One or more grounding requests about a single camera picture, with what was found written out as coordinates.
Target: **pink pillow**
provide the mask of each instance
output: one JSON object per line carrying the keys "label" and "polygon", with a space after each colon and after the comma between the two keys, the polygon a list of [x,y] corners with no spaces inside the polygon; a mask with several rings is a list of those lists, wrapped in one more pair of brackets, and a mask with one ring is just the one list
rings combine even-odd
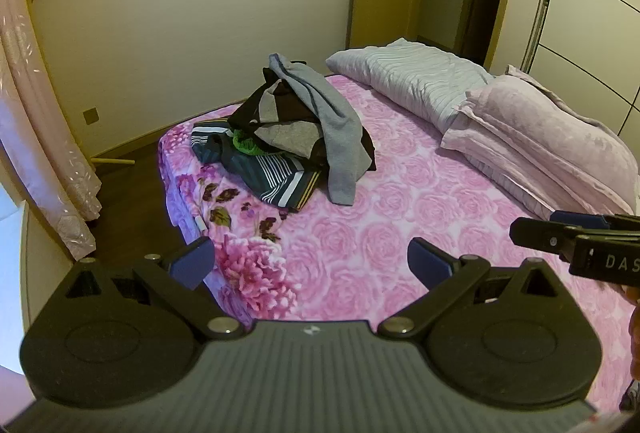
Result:
{"label": "pink pillow", "polygon": [[633,154],[609,128],[533,82],[499,76],[467,92],[459,111],[469,121],[456,120],[443,147],[498,169],[554,209],[633,214]]}

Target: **wall socket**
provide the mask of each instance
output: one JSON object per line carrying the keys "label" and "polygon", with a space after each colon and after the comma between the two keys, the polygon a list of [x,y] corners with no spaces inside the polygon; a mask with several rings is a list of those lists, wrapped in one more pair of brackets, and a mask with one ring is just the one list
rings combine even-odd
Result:
{"label": "wall socket", "polygon": [[96,108],[85,110],[82,115],[84,115],[84,122],[87,125],[100,121],[100,116],[98,115],[98,110]]}

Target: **baseboard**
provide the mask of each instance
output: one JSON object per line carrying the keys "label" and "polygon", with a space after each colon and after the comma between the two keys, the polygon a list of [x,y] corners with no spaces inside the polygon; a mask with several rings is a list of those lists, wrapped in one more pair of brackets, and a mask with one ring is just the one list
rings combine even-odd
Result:
{"label": "baseboard", "polygon": [[95,158],[123,158],[125,155],[129,155],[130,153],[135,152],[140,148],[144,148],[145,146],[149,146],[154,142],[158,142],[158,140],[160,140],[160,138],[164,136],[164,134],[166,134],[170,129],[172,129],[174,126],[177,126],[180,123],[185,123],[186,121],[192,120],[193,118],[199,118],[200,116],[208,114],[209,112],[213,112],[214,110],[219,110],[220,108],[226,108],[227,106],[244,103],[246,100],[247,98],[244,98],[239,101],[234,101],[232,103],[226,103],[226,105],[217,106],[216,108],[211,108],[210,110],[207,110],[206,112],[203,112],[201,114],[196,114],[195,116],[188,117],[187,119],[176,121],[175,123],[169,124],[168,126],[163,126],[162,128],[158,128],[157,130],[148,132],[148,134],[145,134],[143,136],[136,137],[135,139],[127,140],[127,142],[123,142],[122,144],[114,146],[114,148],[110,148],[106,152],[98,153],[97,155],[94,155],[94,157]]}

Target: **wooden floor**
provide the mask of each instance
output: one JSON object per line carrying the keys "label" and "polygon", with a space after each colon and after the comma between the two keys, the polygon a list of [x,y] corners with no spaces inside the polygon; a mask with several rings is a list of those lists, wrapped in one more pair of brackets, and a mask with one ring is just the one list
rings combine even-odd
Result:
{"label": "wooden floor", "polygon": [[122,265],[145,254],[166,256],[184,246],[180,230],[171,225],[158,171],[158,143],[122,158],[135,166],[101,165],[98,199],[100,218],[91,224],[95,257],[107,265]]}

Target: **metal screw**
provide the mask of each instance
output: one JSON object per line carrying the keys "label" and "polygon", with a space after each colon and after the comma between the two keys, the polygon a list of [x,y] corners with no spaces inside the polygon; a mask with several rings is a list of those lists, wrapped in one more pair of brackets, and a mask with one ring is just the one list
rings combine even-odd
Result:
{"label": "metal screw", "polygon": [[240,327],[240,322],[233,318],[213,318],[207,323],[207,328],[216,334],[230,334]]}
{"label": "metal screw", "polygon": [[394,334],[406,334],[415,328],[414,321],[409,318],[397,316],[389,318],[382,323],[387,332]]}

